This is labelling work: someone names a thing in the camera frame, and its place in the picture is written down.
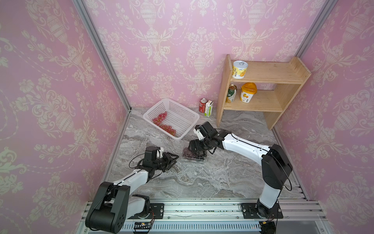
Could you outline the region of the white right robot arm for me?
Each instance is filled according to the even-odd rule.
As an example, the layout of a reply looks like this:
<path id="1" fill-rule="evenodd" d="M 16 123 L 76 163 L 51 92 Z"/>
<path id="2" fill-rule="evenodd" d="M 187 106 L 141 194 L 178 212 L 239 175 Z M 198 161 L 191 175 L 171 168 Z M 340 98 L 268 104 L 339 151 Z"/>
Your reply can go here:
<path id="1" fill-rule="evenodd" d="M 188 150 L 195 155 L 207 152 L 213 154 L 217 148 L 235 152 L 261 166 L 265 185 L 255 210 L 259 217 L 274 217 L 278 212 L 277 201 L 280 193 L 293 171 L 283 148 L 277 144 L 260 145 L 226 130 L 216 132 L 213 136 L 199 136 L 198 139 L 191 140 L 188 146 Z"/>

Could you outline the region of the dark red grape bunch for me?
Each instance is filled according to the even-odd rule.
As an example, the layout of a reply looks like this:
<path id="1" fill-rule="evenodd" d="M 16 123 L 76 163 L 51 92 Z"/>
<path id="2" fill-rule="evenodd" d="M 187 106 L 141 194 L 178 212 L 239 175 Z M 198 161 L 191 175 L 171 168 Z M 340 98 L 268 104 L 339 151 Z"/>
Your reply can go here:
<path id="1" fill-rule="evenodd" d="M 188 159 L 193 158 L 193 153 L 190 151 L 190 149 L 188 147 L 185 147 L 183 149 L 183 157 L 188 158 Z"/>

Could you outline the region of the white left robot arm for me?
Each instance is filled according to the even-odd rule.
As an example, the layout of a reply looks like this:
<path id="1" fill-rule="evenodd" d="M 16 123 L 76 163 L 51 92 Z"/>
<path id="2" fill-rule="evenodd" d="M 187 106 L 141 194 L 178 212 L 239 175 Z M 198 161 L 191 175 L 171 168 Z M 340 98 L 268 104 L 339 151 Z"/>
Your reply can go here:
<path id="1" fill-rule="evenodd" d="M 134 231 L 149 232 L 154 221 L 161 218 L 161 207 L 151 204 L 150 198 L 135 194 L 134 191 L 156 178 L 156 171 L 170 170 L 179 159 L 178 155 L 164 152 L 160 147 L 148 147 L 133 171 L 115 182 L 102 182 L 95 194 L 85 219 L 85 226 L 91 231 L 117 234 L 125 221 L 131 218 L 149 219 L 136 223 Z"/>

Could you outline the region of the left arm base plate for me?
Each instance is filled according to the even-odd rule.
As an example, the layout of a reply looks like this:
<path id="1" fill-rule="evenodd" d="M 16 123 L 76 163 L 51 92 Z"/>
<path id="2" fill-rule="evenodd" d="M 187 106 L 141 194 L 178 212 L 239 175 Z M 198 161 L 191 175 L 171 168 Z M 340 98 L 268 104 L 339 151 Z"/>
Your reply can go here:
<path id="1" fill-rule="evenodd" d="M 127 219 L 163 219 L 164 206 L 165 205 L 163 203 L 146 204 L 142 212 L 131 217 L 127 217 Z"/>

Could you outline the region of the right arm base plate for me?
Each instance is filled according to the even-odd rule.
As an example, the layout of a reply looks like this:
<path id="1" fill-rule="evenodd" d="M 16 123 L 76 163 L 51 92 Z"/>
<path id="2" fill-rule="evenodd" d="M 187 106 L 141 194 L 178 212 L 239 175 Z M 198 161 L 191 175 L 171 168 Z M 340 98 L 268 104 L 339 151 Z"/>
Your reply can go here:
<path id="1" fill-rule="evenodd" d="M 272 208 L 268 208 L 257 203 L 241 203 L 240 210 L 244 219 L 282 219 L 283 213 L 278 203 L 275 203 Z"/>

